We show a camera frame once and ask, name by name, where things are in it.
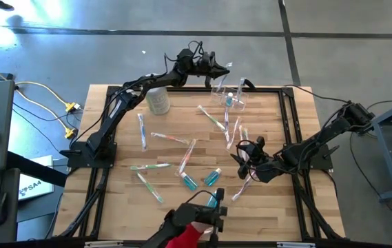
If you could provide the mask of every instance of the concrete floor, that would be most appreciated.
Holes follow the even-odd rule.
[[[8,0],[14,12],[0,11],[0,25],[12,27],[75,28],[89,30],[167,30],[219,31],[169,35],[88,35],[15,34],[0,28],[0,71],[16,74],[17,81],[46,83],[64,99],[85,102],[91,83],[123,83],[150,72],[164,70],[164,52],[174,56],[191,40],[204,42],[214,50],[219,63],[233,61],[230,83],[246,76],[257,85],[292,83],[288,50],[284,37],[268,37],[283,32],[277,0],[163,0],[163,1],[81,1]],[[392,34],[392,1],[378,0],[285,0],[291,32]],[[220,31],[227,31],[221,36]],[[252,37],[232,37],[237,31],[254,32]],[[368,106],[392,99],[392,39],[305,39],[293,38],[292,46],[301,85],[308,85],[323,96],[351,99]],[[189,83],[200,83],[191,79]],[[58,114],[63,105],[46,91],[26,86],[30,98],[49,106]],[[41,116],[43,110],[14,101]],[[316,99],[321,122],[340,103]],[[392,107],[379,105],[376,114]],[[46,123],[25,114],[52,139],[58,149],[68,147],[57,122]],[[59,155],[41,135],[19,116],[12,116],[10,150],[28,158]],[[382,154],[376,141],[354,138],[354,150],[361,166],[381,191],[391,188]],[[331,142],[340,145],[332,158],[338,186],[344,228],[352,240],[392,244],[392,213],[363,179],[349,153],[349,135]],[[20,220],[32,213],[53,212],[60,194],[38,199],[38,204],[20,206]],[[42,238],[45,229],[35,223],[48,223],[51,216],[19,223],[19,240]]]

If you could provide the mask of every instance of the person's hand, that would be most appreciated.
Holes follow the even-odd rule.
[[[197,230],[199,233],[203,233],[206,229],[212,227],[211,225],[208,224],[203,224],[203,223],[197,223],[195,221],[191,222],[191,225],[194,227],[195,230]]]

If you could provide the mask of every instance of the wooden tabletop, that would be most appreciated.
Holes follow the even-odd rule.
[[[80,133],[99,118],[107,87],[108,85],[90,86]],[[302,136],[306,139],[320,129],[315,104],[312,95],[296,88],[294,93]],[[198,182],[198,190],[213,192],[217,187],[225,188],[223,205],[228,207],[228,216],[224,217],[225,226],[223,233],[219,233],[219,240],[300,240],[291,177],[278,176],[267,184],[253,182],[236,202],[232,202],[231,197],[244,182],[237,175],[237,163],[229,155],[230,152],[236,153],[236,150],[234,146],[231,151],[226,150],[223,133],[196,107],[201,104],[221,122],[224,108],[210,102],[208,93],[170,92],[169,97],[172,107],[167,114],[153,115],[146,101],[143,101],[128,112],[117,127],[115,139],[118,153],[114,168],[110,171],[99,239],[146,240],[158,230],[170,209],[176,209],[194,194],[186,188],[181,178],[174,175],[187,151],[187,145],[149,135],[150,132],[158,132],[198,140],[185,172]],[[144,114],[145,117],[148,145],[146,152],[141,150],[141,132],[136,115],[138,113]],[[250,94],[244,112],[233,110],[229,113],[231,129],[237,116],[242,117],[242,124],[248,128],[251,140],[255,140],[257,136],[265,138],[265,151],[268,154],[277,152],[285,143],[276,94]],[[98,125],[92,128],[81,140],[87,139],[98,128]],[[236,135],[235,143],[238,141],[239,137]],[[163,197],[164,203],[160,204],[129,167],[164,162],[173,163],[174,166],[143,172],[144,177]],[[203,179],[218,167],[222,169],[219,180],[212,187],[204,186]],[[89,177],[90,169],[86,168],[78,169],[69,176],[56,220],[55,235],[66,229],[83,206]],[[315,170],[311,171],[310,177],[317,208],[335,231],[344,236],[331,180],[323,172]],[[207,194],[201,194],[194,202],[205,204],[208,198]],[[93,225],[94,210],[93,207],[87,233]],[[309,212],[306,212],[306,216],[311,234]]]

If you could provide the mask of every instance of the red sleeve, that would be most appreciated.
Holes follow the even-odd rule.
[[[166,248],[197,248],[197,240],[202,236],[191,224],[178,237],[170,240]]]

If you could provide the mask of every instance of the gray floor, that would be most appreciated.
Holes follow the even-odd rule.
[[[0,25],[14,27],[80,28],[103,30],[189,30],[282,32],[276,0],[211,1],[24,1],[9,0],[14,12],[0,11]],[[392,34],[392,1],[285,0],[292,32]],[[230,83],[246,76],[257,85],[292,83],[283,37],[185,37],[127,35],[13,34],[0,28],[0,71],[16,74],[17,81],[46,83],[64,99],[84,104],[91,83],[123,83],[150,72],[162,72],[163,53],[174,56],[191,40],[216,51],[218,62],[234,62]],[[392,39],[293,39],[301,85],[317,94],[351,99],[364,106],[392,99]],[[201,83],[191,79],[189,83]],[[32,99],[63,114],[63,105],[46,91],[26,86]],[[50,118],[20,96],[15,102]],[[340,103],[316,99],[321,122]],[[375,106],[376,114],[392,104]],[[51,138],[58,149],[68,141],[57,122],[46,123],[25,114]],[[367,176],[381,191],[391,188],[384,160],[369,138],[354,138],[354,150]],[[349,135],[331,142],[334,178],[347,237],[392,244],[392,213],[360,175],[349,153]],[[19,116],[12,117],[10,150],[29,158],[53,154],[52,146]],[[47,200],[54,209],[56,201]],[[36,211],[23,207],[22,211]],[[34,220],[49,222],[47,216]],[[45,232],[19,225],[19,240],[42,238]]]

